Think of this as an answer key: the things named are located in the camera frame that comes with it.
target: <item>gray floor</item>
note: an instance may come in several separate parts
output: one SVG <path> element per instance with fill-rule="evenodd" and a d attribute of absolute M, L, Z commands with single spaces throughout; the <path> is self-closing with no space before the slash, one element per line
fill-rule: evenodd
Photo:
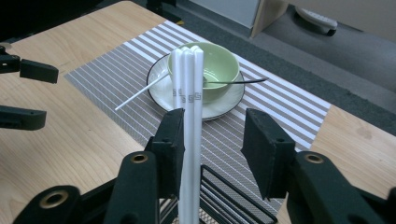
<path fill-rule="evenodd" d="M 236 22 L 179 0 L 178 7 L 260 49 L 396 113 L 396 43 L 340 24 L 334 36 L 294 17 L 294 6 L 254 38 Z"/>

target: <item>bowl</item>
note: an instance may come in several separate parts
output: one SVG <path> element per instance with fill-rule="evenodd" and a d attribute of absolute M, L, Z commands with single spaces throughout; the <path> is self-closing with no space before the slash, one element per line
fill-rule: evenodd
<path fill-rule="evenodd" d="M 156 81 L 159 77 L 168 72 L 168 57 L 169 54 L 159 59 L 148 71 L 147 85 Z M 244 81 L 241 73 L 235 81 Z M 203 104 L 202 120 L 212 120 L 226 115 L 234 109 L 242 100 L 245 93 L 245 85 L 230 85 L 230 89 L 225 94 L 208 103 Z M 173 96 L 173 83 L 170 76 L 165 77 L 160 82 L 148 89 L 148 94 L 154 103 L 165 111 L 174 110 L 174 96 Z"/>
<path fill-rule="evenodd" d="M 198 46 L 204 51 L 204 77 L 207 81 L 235 81 L 239 75 L 239 62 L 233 54 L 222 46 L 207 42 L 192 42 L 177 47 L 191 48 Z M 172 78 L 172 57 L 168 57 L 168 71 Z M 219 99 L 228 89 L 229 84 L 204 83 L 203 102 Z"/>

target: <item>white stick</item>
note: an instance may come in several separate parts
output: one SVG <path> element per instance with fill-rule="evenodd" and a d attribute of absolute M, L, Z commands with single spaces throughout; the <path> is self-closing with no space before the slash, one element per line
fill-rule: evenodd
<path fill-rule="evenodd" d="M 192 216 L 198 223 L 201 191 L 201 138 L 203 107 L 204 52 L 197 47 L 194 51 L 194 149 L 192 167 Z"/>
<path fill-rule="evenodd" d="M 173 107 L 174 109 L 183 107 L 182 105 L 182 71 L 181 71 L 181 49 L 174 49 L 172 51 L 172 84 L 173 84 Z"/>
<path fill-rule="evenodd" d="M 190 49 L 186 49 L 182 53 L 182 62 L 184 63 L 183 77 L 185 87 L 185 112 L 184 112 L 184 161 L 181 172 L 181 189 L 180 200 L 181 206 L 179 207 L 179 220 L 180 223 L 197 223 L 198 217 L 192 216 L 192 164 L 193 164 L 193 137 L 194 137 L 194 60 L 193 54 Z"/>
<path fill-rule="evenodd" d="M 157 82 L 163 80 L 163 78 L 169 76 L 169 73 L 166 73 L 164 75 L 162 75 L 161 77 L 155 79 L 153 82 L 151 82 L 150 84 L 147 85 L 147 87 L 143 88 L 141 91 L 137 92 L 135 95 L 133 95 L 131 98 L 129 98 L 128 100 L 126 100 L 124 103 L 120 104 L 119 106 L 116 107 L 116 111 L 121 109 L 123 106 L 125 106 L 126 104 L 128 104 L 129 102 L 131 102 L 134 98 L 136 98 L 138 95 L 140 95 L 142 92 L 148 90 L 150 87 L 152 87 L 153 85 L 155 85 Z"/>

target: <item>striped placemat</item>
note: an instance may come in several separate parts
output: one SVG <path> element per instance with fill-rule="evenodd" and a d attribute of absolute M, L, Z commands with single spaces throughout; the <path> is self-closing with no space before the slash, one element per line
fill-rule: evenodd
<path fill-rule="evenodd" d="M 70 72 L 65 77 L 142 146 L 153 136 L 164 112 L 147 92 L 123 109 L 114 108 L 146 86 L 150 67 L 179 45 L 206 41 L 166 21 L 110 52 Z M 260 109 L 271 115 L 296 141 L 296 150 L 309 150 L 330 104 L 235 55 L 244 78 L 269 77 L 246 85 L 241 103 L 225 116 L 203 125 L 202 161 L 276 213 L 282 201 L 263 202 L 240 149 L 245 110 Z"/>

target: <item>brass insert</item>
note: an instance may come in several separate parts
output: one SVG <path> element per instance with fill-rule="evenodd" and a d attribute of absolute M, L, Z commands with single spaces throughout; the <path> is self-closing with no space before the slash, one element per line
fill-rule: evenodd
<path fill-rule="evenodd" d="M 144 154 L 138 154 L 138 155 L 133 156 L 131 158 L 131 161 L 134 163 L 142 163 L 142 162 L 147 161 L 148 159 L 149 159 L 148 156 L 146 156 Z"/>
<path fill-rule="evenodd" d="M 60 189 L 55 190 L 49 194 L 47 194 L 43 199 L 40 201 L 40 207 L 44 209 L 49 209 L 64 203 L 66 199 L 69 197 L 69 194 L 66 190 Z"/>
<path fill-rule="evenodd" d="M 315 155 L 315 154 L 306 154 L 305 159 L 312 163 L 317 163 L 317 164 L 324 162 L 324 160 L 320 156 Z"/>

